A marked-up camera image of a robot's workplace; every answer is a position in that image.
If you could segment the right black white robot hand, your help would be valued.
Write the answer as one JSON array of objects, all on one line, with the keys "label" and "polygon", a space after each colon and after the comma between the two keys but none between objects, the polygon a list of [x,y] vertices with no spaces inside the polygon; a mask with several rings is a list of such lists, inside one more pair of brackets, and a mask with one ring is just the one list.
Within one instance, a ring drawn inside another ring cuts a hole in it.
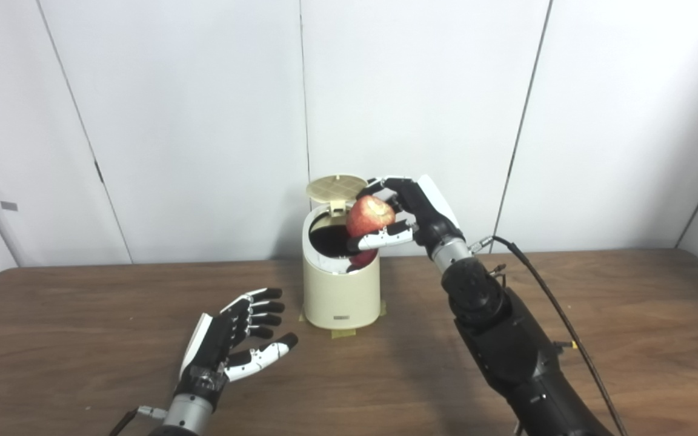
[{"label": "right black white robot hand", "polygon": [[351,253],[376,250],[386,246],[413,242],[425,248],[430,260],[440,270],[463,259],[473,257],[454,213],[430,176],[418,179],[410,177],[374,177],[357,194],[373,195],[382,190],[393,191],[391,200],[395,213],[406,212],[413,216],[413,223],[395,222],[347,241]]}]

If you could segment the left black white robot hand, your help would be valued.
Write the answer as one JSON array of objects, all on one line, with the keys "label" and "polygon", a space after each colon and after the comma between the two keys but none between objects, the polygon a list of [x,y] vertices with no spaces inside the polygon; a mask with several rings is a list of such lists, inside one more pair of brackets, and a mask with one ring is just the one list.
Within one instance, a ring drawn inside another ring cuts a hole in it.
[{"label": "left black white robot hand", "polygon": [[201,314],[173,395],[192,395],[215,408],[225,384],[255,375],[293,350],[296,334],[273,339],[285,310],[282,295],[277,288],[256,289],[216,314]]}]

